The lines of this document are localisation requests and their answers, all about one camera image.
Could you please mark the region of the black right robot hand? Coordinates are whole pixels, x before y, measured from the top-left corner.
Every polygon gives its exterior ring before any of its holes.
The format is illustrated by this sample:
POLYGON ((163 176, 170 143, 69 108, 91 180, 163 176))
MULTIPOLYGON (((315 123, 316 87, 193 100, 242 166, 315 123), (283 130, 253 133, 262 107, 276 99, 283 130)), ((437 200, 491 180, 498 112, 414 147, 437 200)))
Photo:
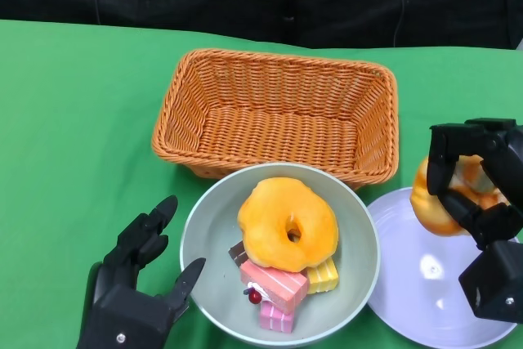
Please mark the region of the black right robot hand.
POLYGON ((513 119, 469 119, 431 126, 427 190, 476 241, 480 255, 458 277, 478 318, 522 321, 522 127, 513 119), (478 155, 507 198, 482 208, 449 184, 458 159, 478 155))

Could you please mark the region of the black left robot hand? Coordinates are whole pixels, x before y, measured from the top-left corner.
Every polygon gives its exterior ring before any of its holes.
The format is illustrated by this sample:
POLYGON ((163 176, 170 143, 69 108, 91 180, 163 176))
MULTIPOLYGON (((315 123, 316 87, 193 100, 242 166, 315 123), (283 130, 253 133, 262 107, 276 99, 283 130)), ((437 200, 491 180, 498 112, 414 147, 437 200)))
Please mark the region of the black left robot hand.
POLYGON ((141 269, 168 246, 163 233, 177 210, 171 195, 139 214, 114 248, 89 271, 78 348, 163 348, 172 326, 189 307, 206 259, 184 268, 170 292, 151 296, 136 289, 141 269))

